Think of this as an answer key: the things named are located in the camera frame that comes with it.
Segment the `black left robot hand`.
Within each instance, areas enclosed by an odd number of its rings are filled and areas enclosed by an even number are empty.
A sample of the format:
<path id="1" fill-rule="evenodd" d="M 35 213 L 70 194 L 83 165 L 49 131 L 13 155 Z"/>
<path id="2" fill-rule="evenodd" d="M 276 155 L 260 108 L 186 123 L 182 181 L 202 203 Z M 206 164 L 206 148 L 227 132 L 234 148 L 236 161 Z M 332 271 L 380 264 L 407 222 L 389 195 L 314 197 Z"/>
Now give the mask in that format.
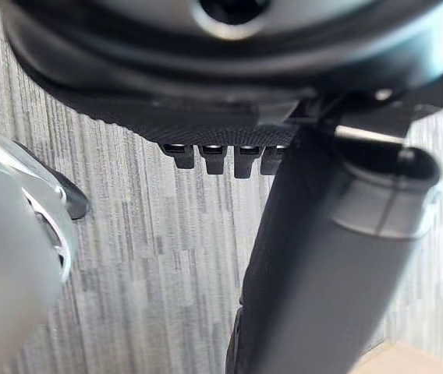
<path id="1" fill-rule="evenodd" d="M 443 1 L 1 1 L 26 74 L 210 175 L 274 182 L 228 373 L 346 373 L 432 224 Z"/>

